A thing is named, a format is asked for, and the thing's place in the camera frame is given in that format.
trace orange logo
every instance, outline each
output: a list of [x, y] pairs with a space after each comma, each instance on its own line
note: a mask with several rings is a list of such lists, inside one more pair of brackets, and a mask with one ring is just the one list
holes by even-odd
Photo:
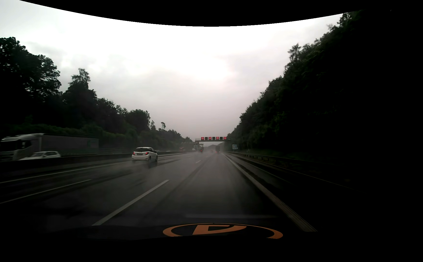
[[[273, 235], [268, 237], [268, 238], [278, 239], [278, 238], [281, 238], [283, 236], [283, 234], [281, 232], [274, 230], [274, 229], [269, 229], [269, 228], [264, 228], [264, 227], [259, 227], [259, 226], [252, 226], [252, 225], [233, 224], [233, 223], [226, 223], [226, 224], [198, 223], [198, 224], [179, 225], [179, 226], [174, 226], [174, 227], [170, 227], [170, 228], [163, 230], [163, 234], [165, 234], [167, 236], [181, 236], [181, 235], [177, 235], [177, 234], [173, 233], [172, 230], [176, 229], [176, 228], [180, 228], [180, 227], [193, 226], [193, 225], [197, 225], [197, 226], [195, 227], [194, 233], [192, 233], [192, 235], [207, 235], [207, 234], [228, 233], [228, 232], [243, 230], [243, 229], [246, 229], [247, 227], [253, 227], [253, 228], [260, 228], [260, 229], [266, 229], [266, 230], [272, 231]], [[225, 229], [210, 230], [210, 227], [222, 227], [222, 228], [225, 228]]]

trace white truck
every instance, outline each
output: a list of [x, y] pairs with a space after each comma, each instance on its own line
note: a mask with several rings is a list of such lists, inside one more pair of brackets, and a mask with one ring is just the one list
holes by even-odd
[[34, 152], [57, 151], [67, 154], [98, 154], [98, 138], [45, 133], [5, 137], [0, 141], [0, 162], [15, 161]]

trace overcast sky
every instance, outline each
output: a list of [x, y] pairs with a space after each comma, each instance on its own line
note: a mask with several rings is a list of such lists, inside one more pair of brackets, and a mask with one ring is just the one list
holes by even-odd
[[127, 110], [150, 113], [192, 140], [226, 136], [268, 81], [283, 74], [292, 45], [313, 43], [342, 14], [243, 27], [179, 27], [118, 21], [0, 0], [0, 37], [16, 37], [61, 71], [78, 68], [90, 89]]

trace gantry sign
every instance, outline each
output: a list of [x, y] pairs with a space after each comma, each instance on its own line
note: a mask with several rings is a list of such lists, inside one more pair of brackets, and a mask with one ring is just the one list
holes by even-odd
[[195, 141], [200, 141], [200, 142], [229, 141], [229, 140], [231, 139], [227, 137], [201, 137], [199, 139], [195, 139]]

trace silver car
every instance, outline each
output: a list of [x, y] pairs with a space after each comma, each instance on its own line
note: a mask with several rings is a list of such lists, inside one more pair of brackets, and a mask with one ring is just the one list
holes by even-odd
[[148, 164], [158, 162], [158, 154], [151, 147], [137, 147], [132, 153], [132, 162], [147, 161]]
[[47, 159], [47, 158], [60, 158], [61, 155], [56, 151], [43, 151], [35, 152], [30, 157], [22, 158], [20, 160], [31, 160], [31, 159]]

